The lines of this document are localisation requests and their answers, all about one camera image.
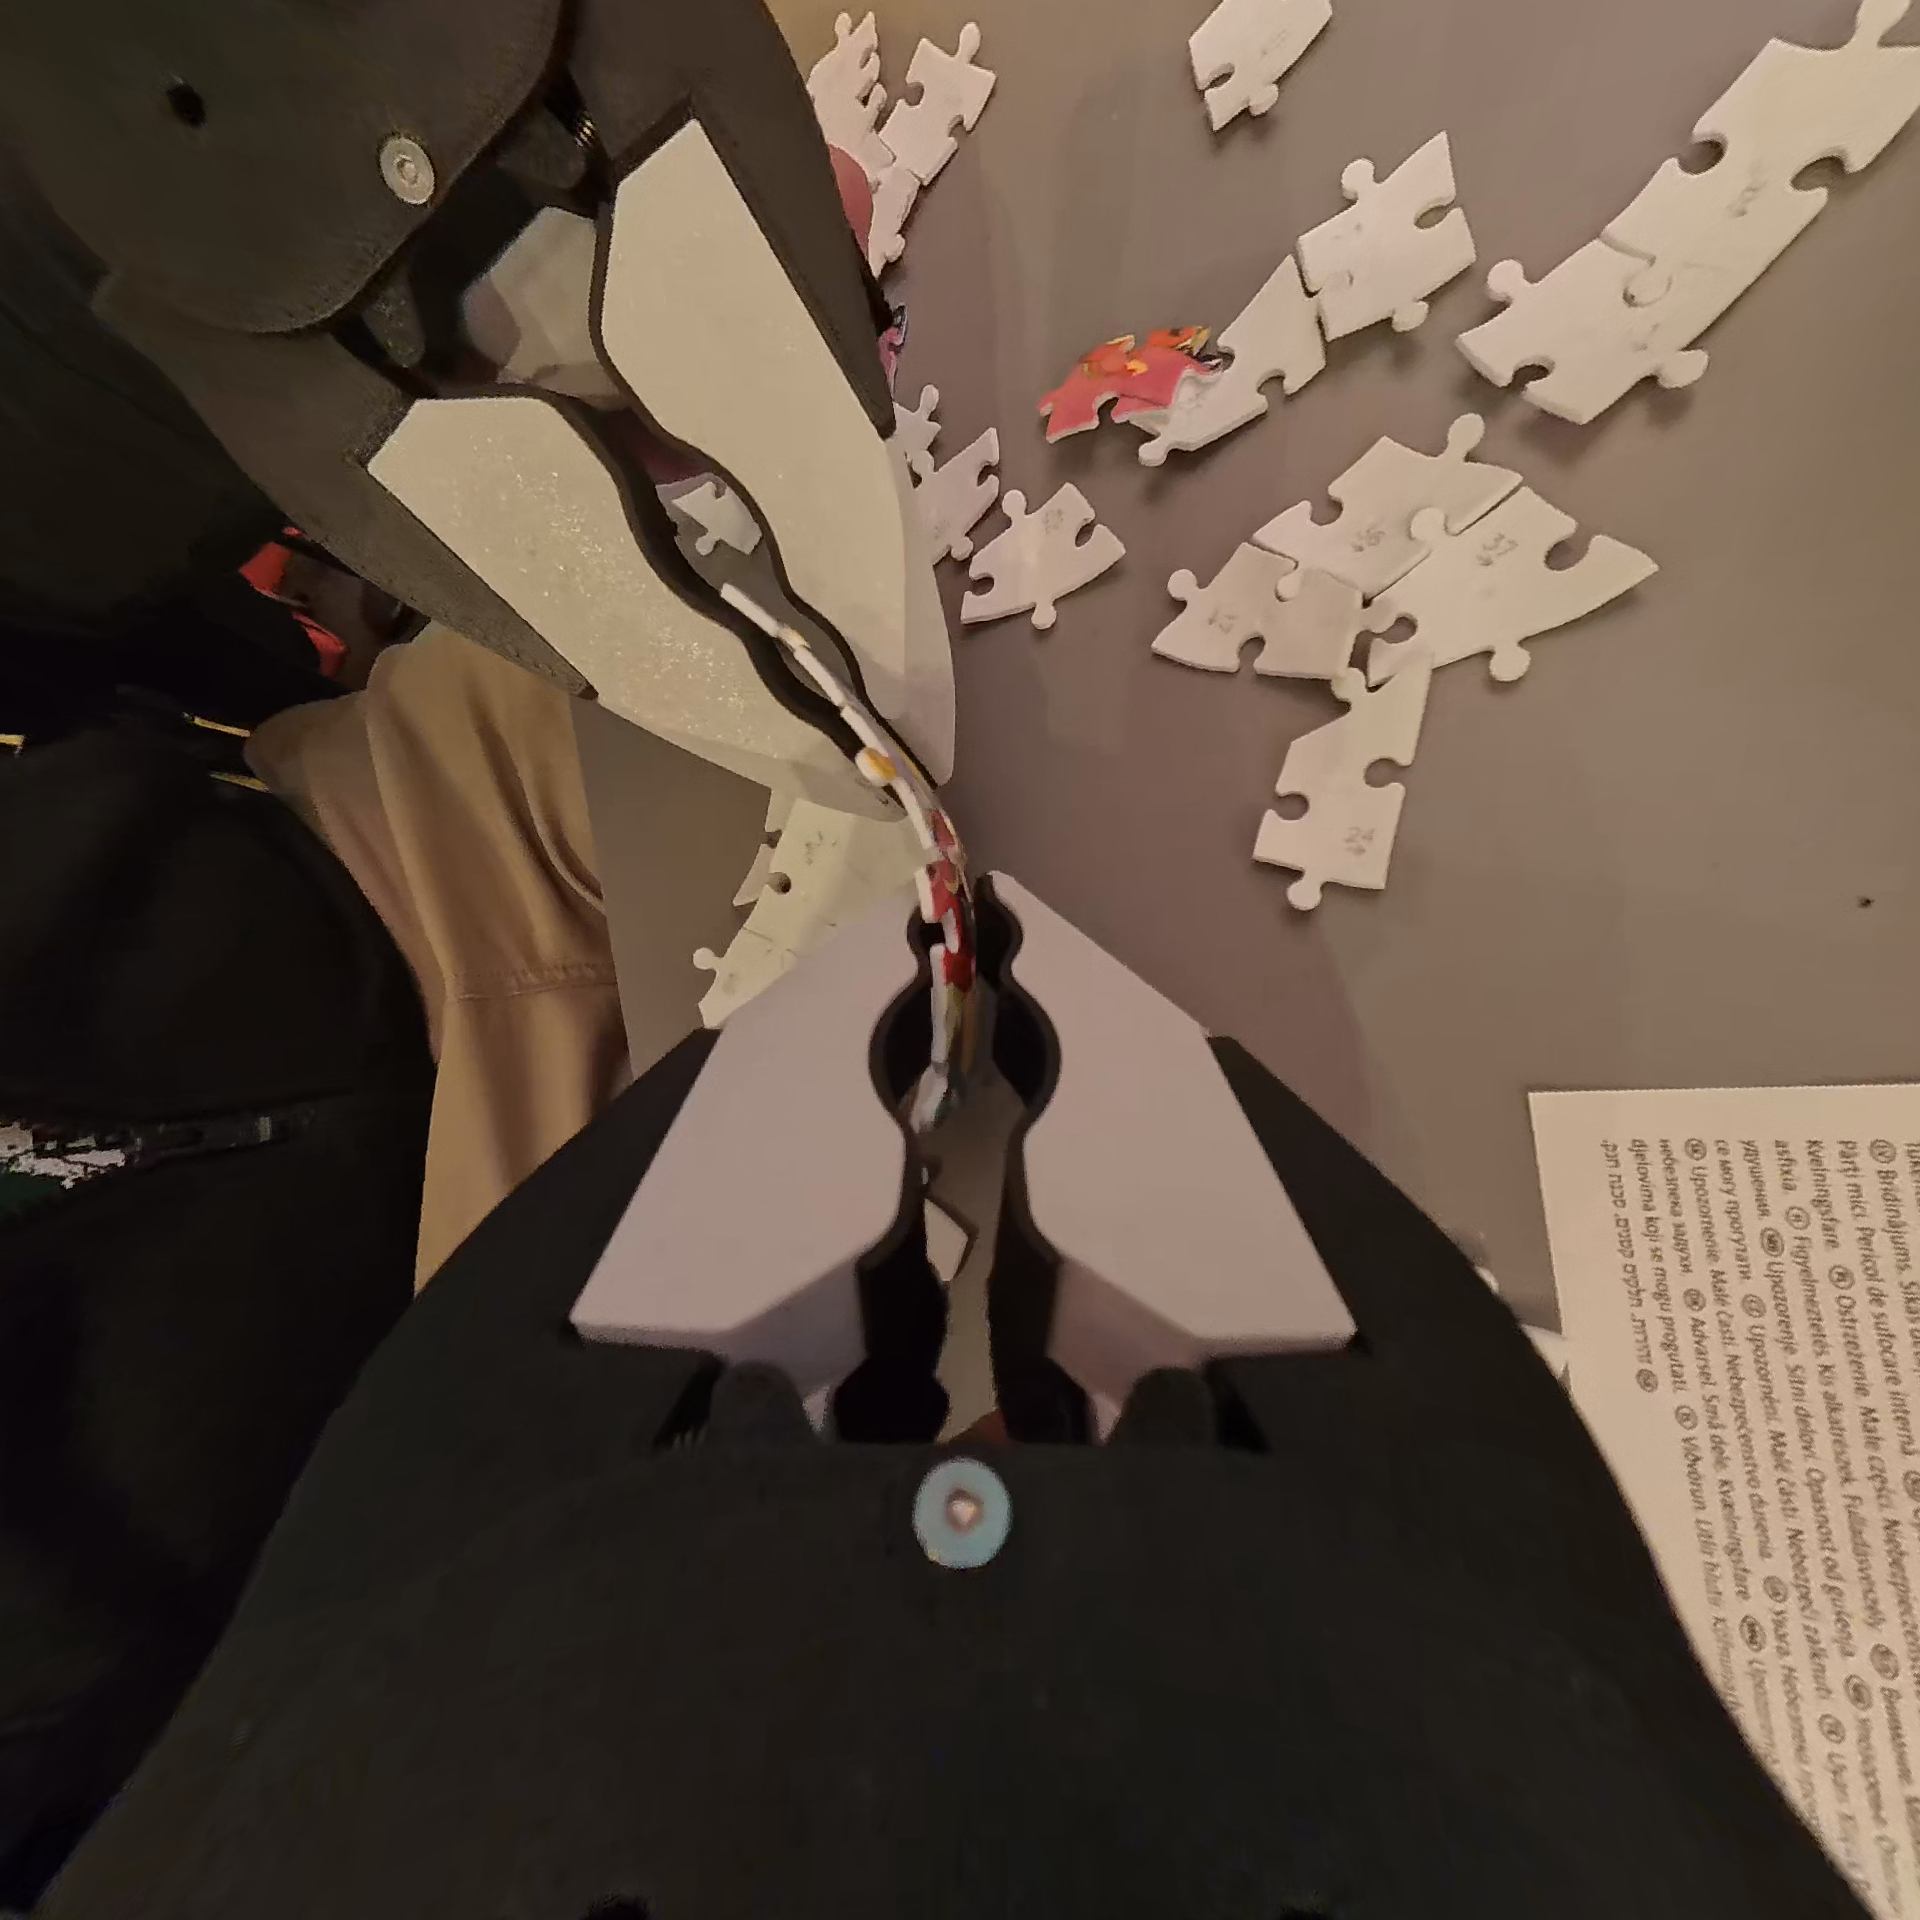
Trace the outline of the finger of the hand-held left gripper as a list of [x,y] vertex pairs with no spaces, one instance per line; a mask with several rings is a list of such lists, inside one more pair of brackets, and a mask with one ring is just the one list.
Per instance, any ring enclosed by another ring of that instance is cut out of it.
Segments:
[[669,513],[628,480],[584,407],[536,388],[416,399],[368,477],[588,681],[615,717],[734,778],[879,819],[886,751],[931,768],[827,648],[797,648],[763,592],[725,592],[678,547]]
[[594,341],[647,426],[727,477],[787,596],[848,653],[882,721],[946,785],[954,643],[920,500],[698,116],[620,179]]

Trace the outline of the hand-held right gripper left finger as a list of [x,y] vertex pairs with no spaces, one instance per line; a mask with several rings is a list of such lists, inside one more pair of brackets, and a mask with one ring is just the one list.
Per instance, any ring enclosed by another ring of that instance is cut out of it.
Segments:
[[882,1027],[923,1016],[907,901],[734,1011],[591,1268],[582,1339],[779,1370],[840,1434],[928,1429],[928,1249]]

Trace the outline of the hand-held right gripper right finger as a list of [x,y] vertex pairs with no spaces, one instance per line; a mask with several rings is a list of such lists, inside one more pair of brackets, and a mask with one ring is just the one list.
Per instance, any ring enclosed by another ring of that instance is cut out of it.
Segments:
[[1142,1378],[1356,1323],[1211,1035],[1007,874],[978,892],[1005,1140],[990,1353],[1012,1439],[1102,1439]]

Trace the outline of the white instruction leaflet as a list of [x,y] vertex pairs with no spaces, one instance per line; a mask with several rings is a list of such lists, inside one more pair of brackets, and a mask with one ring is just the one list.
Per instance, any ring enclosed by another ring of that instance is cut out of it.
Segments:
[[1918,1915],[1918,1088],[1526,1099],[1573,1400],[1727,1713]]

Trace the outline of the person's beige trousers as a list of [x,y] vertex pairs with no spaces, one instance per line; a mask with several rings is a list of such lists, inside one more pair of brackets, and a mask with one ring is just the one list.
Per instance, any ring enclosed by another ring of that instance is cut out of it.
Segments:
[[246,768],[343,863],[423,1003],[436,1088],[416,1287],[634,1079],[572,724],[442,627],[275,715]]

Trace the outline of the white puzzle pieces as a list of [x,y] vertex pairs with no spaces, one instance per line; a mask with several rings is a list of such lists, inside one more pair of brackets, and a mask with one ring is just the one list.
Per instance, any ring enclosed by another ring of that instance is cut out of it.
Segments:
[[[1909,4],[1855,4],[1836,45],[1768,40],[1693,125],[1715,148],[1691,173],[1661,170],[1592,241],[1542,277],[1512,259],[1484,281],[1494,311],[1456,336],[1470,370],[1526,407],[1590,426],[1642,384],[1682,391],[1707,370],[1702,336],[1812,226],[1829,191],[1802,173],[1832,161],[1854,177],[1916,119],[1916,41],[1891,35]],[[1190,79],[1214,132],[1268,111],[1280,81],[1330,23],[1330,4],[1214,4],[1189,37]],[[861,170],[870,210],[854,233],[876,274],[904,251],[916,200],[971,132],[994,73],[978,60],[978,26],[954,48],[920,40],[904,93],[879,83],[874,11],[831,23],[831,45],[806,73],[806,97],[837,157]],[[1160,469],[1268,413],[1268,391],[1298,394],[1327,347],[1373,328],[1428,321],[1432,297],[1477,265],[1458,203],[1450,132],[1432,132],[1388,177],[1367,157],[1340,179],[1341,210],[1307,228],[1239,316],[1210,336],[1219,373],[1189,377],[1159,417],[1106,426],[1142,432],[1135,457]],[[966,563],[963,621],[1030,618],[1047,632],[1067,592],[1122,559],[1111,529],[1074,484],[1038,507],[1000,487],[999,437],[984,431],[934,464],[938,391],[896,409],[904,464],[938,561]],[[1490,681],[1530,672],[1530,645],[1630,592],[1656,571],[1632,545],[1592,536],[1581,559],[1551,568],[1576,523],[1515,472],[1480,463],[1478,417],[1458,417],[1439,450],[1379,440],[1327,484],[1319,522],[1298,500],[1239,541],[1210,581],[1167,579],[1180,612],[1151,641],[1176,665],[1320,681],[1340,713],[1298,737],[1283,761],[1275,807],[1253,859],[1290,876],[1287,905],[1309,913],[1324,892],[1379,895],[1398,839],[1403,788],[1371,785],[1379,767],[1407,768],[1432,674],[1484,661]]]

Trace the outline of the assembled white puzzle ball section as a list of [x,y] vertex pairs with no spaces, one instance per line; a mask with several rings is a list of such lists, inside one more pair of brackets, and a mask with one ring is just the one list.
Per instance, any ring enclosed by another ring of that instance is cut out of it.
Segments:
[[727,951],[692,959],[710,971],[703,1023],[725,1024],[860,909],[911,905],[909,943],[928,961],[928,1057],[907,1051],[909,1091],[901,1103],[909,1129],[928,1135],[959,1105],[975,1057],[975,901],[963,842],[920,761],[878,717],[853,669],[831,663],[820,643],[747,587],[723,583],[720,594],[848,727],[854,781],[884,803],[884,819],[815,801],[770,801],[760,845],[736,895],[747,920]]

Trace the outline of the pink red printed puzzle piece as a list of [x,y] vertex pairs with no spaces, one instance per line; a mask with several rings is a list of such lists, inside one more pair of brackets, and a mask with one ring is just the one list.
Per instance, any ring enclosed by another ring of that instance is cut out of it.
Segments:
[[1047,444],[1085,435],[1106,417],[1124,423],[1159,417],[1189,377],[1210,379],[1210,328],[1157,328],[1144,339],[1122,335],[1084,352],[1067,377],[1038,403]]

